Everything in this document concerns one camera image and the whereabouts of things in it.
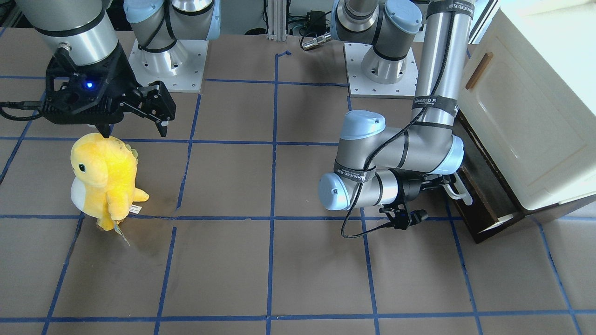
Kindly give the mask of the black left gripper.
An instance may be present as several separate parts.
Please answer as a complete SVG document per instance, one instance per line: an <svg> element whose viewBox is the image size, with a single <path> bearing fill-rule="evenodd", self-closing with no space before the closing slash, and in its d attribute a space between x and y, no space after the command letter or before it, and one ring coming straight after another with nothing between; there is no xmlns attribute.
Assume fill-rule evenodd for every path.
<svg viewBox="0 0 596 335"><path fill-rule="evenodd" d="M427 174L409 170L391 170L398 182L398 195L390 204L385 204L379 212L386 214L389 222L381 228L394 228L407 230L408 227L423 222L428 218L425 210L411 211L408 202L416 199L420 192L455 184L453 174L440 174L430 178Z"/></svg>

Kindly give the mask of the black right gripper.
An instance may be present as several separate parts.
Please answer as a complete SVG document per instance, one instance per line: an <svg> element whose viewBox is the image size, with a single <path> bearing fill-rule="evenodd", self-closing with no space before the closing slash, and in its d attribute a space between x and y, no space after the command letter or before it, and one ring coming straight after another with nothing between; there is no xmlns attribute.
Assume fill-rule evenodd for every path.
<svg viewBox="0 0 596 335"><path fill-rule="evenodd" d="M126 112L151 120L160 136L167 136L176 104L162 81L139 87L121 44L107 58L85 66L76 65L60 47L47 66L41 115L59 125L94 125L107 139L124 118L122 96Z"/></svg>

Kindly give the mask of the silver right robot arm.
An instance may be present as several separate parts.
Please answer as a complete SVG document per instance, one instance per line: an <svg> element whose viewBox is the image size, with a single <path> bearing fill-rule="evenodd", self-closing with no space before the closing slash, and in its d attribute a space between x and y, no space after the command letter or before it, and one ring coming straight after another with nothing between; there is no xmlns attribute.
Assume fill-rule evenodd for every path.
<svg viewBox="0 0 596 335"><path fill-rule="evenodd" d="M102 2L18 0L17 6L53 53L40 115L59 125L93 125L108 138L140 85Z"/></svg>

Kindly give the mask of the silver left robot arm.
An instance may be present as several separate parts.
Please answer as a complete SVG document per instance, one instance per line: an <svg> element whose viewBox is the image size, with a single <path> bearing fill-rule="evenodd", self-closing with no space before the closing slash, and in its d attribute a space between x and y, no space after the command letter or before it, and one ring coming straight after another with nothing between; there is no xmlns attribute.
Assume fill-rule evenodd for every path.
<svg viewBox="0 0 596 335"><path fill-rule="evenodd" d="M329 211L379 206L386 227L405 230L427 218L408 202L421 191L453 182L464 158L462 139L453 134L474 0L432 0L426 16L410 0L336 0L330 12L333 40L370 45L364 56L367 78L389 83L385 68L401 69L424 20L423 54L412 119L403 128L385 117L351 110L343 121L332 172L318 183Z"/></svg>

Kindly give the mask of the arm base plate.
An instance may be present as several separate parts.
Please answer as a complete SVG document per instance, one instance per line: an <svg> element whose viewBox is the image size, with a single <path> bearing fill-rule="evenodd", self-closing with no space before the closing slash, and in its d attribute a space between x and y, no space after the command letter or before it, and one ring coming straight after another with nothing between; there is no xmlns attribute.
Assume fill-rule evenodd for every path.
<svg viewBox="0 0 596 335"><path fill-rule="evenodd" d="M414 97L419 71L412 49L398 61L381 58L367 44L345 43L344 51L351 97Z"/></svg>
<svg viewBox="0 0 596 335"><path fill-rule="evenodd" d="M143 86L159 80L171 93L199 93L208 46L206 40L178 40L168 51L149 53L140 50L135 40L129 63Z"/></svg>

